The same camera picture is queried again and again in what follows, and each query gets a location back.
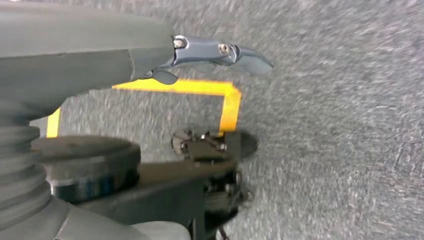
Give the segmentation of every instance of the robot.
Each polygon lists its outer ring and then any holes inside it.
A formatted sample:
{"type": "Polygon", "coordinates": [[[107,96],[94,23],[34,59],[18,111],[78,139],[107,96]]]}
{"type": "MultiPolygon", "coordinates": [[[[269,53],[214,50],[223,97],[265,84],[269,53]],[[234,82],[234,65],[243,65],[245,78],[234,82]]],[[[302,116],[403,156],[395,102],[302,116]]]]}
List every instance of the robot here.
{"type": "Polygon", "coordinates": [[[253,49],[175,34],[154,19],[94,9],[0,2],[0,239],[214,240],[252,195],[238,161],[246,132],[174,134],[183,160],[140,164],[140,147],[101,136],[40,138],[30,122],[66,98],[171,68],[273,65],[253,49]]]}

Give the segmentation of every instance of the yellow tape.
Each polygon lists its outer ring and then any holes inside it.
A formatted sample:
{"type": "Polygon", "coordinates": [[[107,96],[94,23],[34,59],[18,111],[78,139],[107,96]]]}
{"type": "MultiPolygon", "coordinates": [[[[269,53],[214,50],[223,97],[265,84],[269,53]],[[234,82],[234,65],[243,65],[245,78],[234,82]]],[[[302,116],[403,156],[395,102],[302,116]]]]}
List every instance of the yellow tape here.
{"type": "MultiPolygon", "coordinates": [[[[115,85],[112,88],[133,91],[224,96],[219,131],[232,132],[236,130],[242,94],[231,82],[179,79],[172,85],[165,85],[155,79],[144,79],[115,85]]],[[[59,117],[60,109],[48,117],[48,138],[58,136],[59,117]]]]}
{"type": "Polygon", "coordinates": [[[59,132],[59,119],[61,117],[61,109],[58,108],[52,115],[47,119],[47,133],[46,137],[56,138],[59,132]]]}

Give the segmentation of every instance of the metal fastener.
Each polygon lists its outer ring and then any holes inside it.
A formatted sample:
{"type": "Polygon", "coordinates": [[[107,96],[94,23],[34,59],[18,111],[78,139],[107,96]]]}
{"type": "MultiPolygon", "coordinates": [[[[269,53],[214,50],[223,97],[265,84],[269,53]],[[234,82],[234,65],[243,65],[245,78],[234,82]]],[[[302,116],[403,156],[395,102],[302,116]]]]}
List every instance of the metal fastener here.
{"type": "Polygon", "coordinates": [[[177,38],[173,41],[173,47],[176,49],[183,49],[186,47],[186,45],[186,41],[184,41],[183,39],[177,38]]]}
{"type": "Polygon", "coordinates": [[[225,43],[219,44],[218,48],[219,48],[219,51],[224,55],[228,55],[230,53],[230,47],[225,43]]]}

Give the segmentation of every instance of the screw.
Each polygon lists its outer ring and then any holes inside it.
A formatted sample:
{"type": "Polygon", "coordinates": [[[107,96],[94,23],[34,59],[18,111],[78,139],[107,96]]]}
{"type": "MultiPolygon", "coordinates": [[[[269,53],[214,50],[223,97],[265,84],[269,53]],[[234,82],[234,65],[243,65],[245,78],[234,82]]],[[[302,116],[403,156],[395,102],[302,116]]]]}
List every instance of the screw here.
{"type": "Polygon", "coordinates": [[[186,41],[184,41],[183,39],[175,39],[173,41],[173,47],[176,49],[183,49],[187,46],[186,41]]]}
{"type": "Polygon", "coordinates": [[[145,75],[147,78],[151,78],[153,76],[153,70],[150,70],[148,73],[146,73],[145,75]]]}
{"type": "Polygon", "coordinates": [[[219,44],[218,48],[219,48],[219,51],[224,55],[228,55],[230,53],[230,47],[225,43],[219,44]]]}

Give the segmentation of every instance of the gray carpet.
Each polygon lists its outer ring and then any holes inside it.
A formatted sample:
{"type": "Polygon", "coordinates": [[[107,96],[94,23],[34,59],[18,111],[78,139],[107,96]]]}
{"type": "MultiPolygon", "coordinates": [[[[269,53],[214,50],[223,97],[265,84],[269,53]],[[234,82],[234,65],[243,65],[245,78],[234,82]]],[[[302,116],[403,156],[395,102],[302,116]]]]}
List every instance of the gray carpet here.
{"type": "MultiPolygon", "coordinates": [[[[256,200],[228,226],[231,239],[424,239],[424,2],[50,2],[156,17],[182,34],[234,41],[273,60],[270,77],[178,73],[234,82],[243,94],[238,126],[260,139],[243,164],[256,200]]],[[[155,149],[167,149],[174,129],[216,127],[221,103],[96,91],[65,103],[60,133],[127,137],[146,161],[159,161],[172,157],[155,149]]]]}

